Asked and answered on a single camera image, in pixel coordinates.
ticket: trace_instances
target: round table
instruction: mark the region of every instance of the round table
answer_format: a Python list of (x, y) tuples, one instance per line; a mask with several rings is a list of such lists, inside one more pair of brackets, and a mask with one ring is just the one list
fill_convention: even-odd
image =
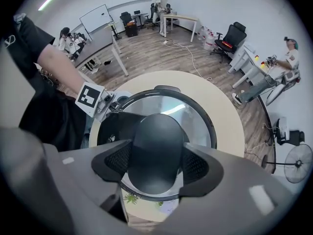
[[(239, 115), (228, 97), (211, 82), (182, 71), (156, 71), (133, 78), (126, 82), (117, 91), (128, 91), (136, 94), (152, 90), (157, 85), (177, 87), (181, 93), (195, 100), (209, 115), (213, 122), (216, 136), (217, 149), (235, 156), (244, 157), (245, 137)], [(89, 146), (97, 146), (100, 122), (93, 122)], [(162, 222), (171, 211), (160, 210), (158, 202), (136, 199), (127, 196), (122, 190), (126, 212), (142, 219)], [(178, 204), (169, 204), (174, 209)]]

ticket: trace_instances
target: table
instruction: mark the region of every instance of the table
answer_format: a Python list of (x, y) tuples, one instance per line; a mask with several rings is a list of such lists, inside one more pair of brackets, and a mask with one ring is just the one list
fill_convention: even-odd
[(194, 24), (194, 29), (193, 29), (193, 32), (192, 32), (192, 36), (191, 36), (190, 42), (193, 41), (194, 35), (195, 35), (195, 32), (196, 32), (196, 27), (197, 27), (198, 18), (191, 18), (191, 17), (182, 16), (182, 15), (175, 15), (175, 14), (166, 14), (166, 15), (164, 15), (164, 37), (166, 37), (166, 19), (167, 19), (167, 18), (172, 19), (172, 20), (171, 20), (171, 30), (173, 30), (173, 19), (174, 19), (174, 18), (177, 18), (177, 19), (186, 19), (186, 20), (194, 21), (195, 24)]
[(90, 59), (96, 58), (97, 54), (104, 50), (105, 48), (112, 45), (111, 51), (116, 58), (118, 64), (120, 65), (121, 69), (123, 70), (124, 74), (128, 76), (128, 72), (122, 62), (122, 60), (119, 57), (119, 54), (121, 54), (121, 50), (117, 45), (117, 42), (115, 38), (112, 36), (112, 32), (110, 29), (106, 29), (103, 31), (103, 34), (101, 34), (101, 37), (98, 37), (97, 39), (94, 39), (92, 42), (87, 41), (87, 44), (83, 48), (82, 52), (78, 56), (78, 58), (75, 61), (75, 67), (77, 69), (80, 69), (82, 66), (84, 66)]
[(140, 21), (140, 28), (142, 29), (143, 28), (143, 25), (141, 23), (141, 16), (146, 16), (148, 15), (148, 13), (140, 13), (140, 14), (137, 14), (137, 15), (133, 15), (132, 18), (136, 18), (136, 17), (139, 17), (139, 21)]
[(120, 40), (120, 39), (122, 39), (122, 37), (119, 37), (119, 36), (117, 35), (117, 32), (116, 32), (115, 28), (113, 27), (113, 26), (117, 25), (118, 23), (119, 23), (119, 22), (116, 22), (116, 23), (109, 23), (107, 26), (104, 27), (104, 29), (111, 27), (111, 29), (112, 29), (112, 31), (113, 31), (113, 33), (114, 33), (114, 36), (115, 36), (115, 40)]
[[(157, 85), (174, 86), (181, 93), (195, 100), (210, 116), (217, 136), (217, 149), (235, 156), (244, 157), (245, 137), (239, 115), (228, 97), (211, 82), (182, 71), (156, 71), (147, 73), (126, 82), (117, 91), (129, 91), (136, 94), (154, 89)], [(100, 122), (93, 122), (89, 146), (97, 146)], [(122, 190), (123, 197), (128, 193)], [(137, 204), (127, 204), (126, 212), (154, 222), (162, 222), (168, 214), (162, 213), (156, 206), (157, 202), (138, 199)]]
[(232, 68), (229, 69), (229, 73), (231, 73), (233, 70), (235, 70), (236, 66), (240, 63), (240, 61), (244, 58), (245, 55), (247, 55), (252, 63), (252, 68), (241, 78), (239, 79), (232, 87), (236, 88), (238, 87), (242, 82), (244, 82), (247, 78), (254, 77), (257, 73), (262, 73), (263, 75), (266, 75), (268, 73), (268, 67), (264, 66), (261, 67), (262, 59), (259, 58), (258, 60), (255, 60), (256, 54), (252, 53), (249, 49), (246, 47), (244, 48), (245, 53), (241, 56), (241, 58), (238, 60), (237, 64), (235, 64)]

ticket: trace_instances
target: orange object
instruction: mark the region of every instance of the orange object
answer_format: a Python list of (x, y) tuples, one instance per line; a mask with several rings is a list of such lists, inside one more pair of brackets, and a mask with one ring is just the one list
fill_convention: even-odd
[(227, 47), (229, 47), (231, 49), (233, 48), (233, 45), (229, 44), (228, 42), (222, 41), (222, 44), (226, 45)]

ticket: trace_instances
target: white marker board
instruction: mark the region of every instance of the white marker board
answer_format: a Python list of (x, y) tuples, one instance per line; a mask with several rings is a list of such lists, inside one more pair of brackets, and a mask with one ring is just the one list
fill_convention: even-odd
[(80, 18), (88, 33), (112, 21), (106, 5), (102, 5)]

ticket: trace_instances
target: green plant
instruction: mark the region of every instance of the green plant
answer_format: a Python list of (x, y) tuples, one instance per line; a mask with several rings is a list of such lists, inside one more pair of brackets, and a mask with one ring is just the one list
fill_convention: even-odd
[(135, 204), (137, 204), (137, 200), (138, 200), (138, 196), (136, 196), (136, 195), (133, 195), (133, 194), (131, 194), (131, 193), (128, 193), (127, 195), (125, 195), (124, 196), (124, 200), (127, 200), (127, 204), (129, 203), (129, 202), (131, 202), (133, 205), (135, 205)]

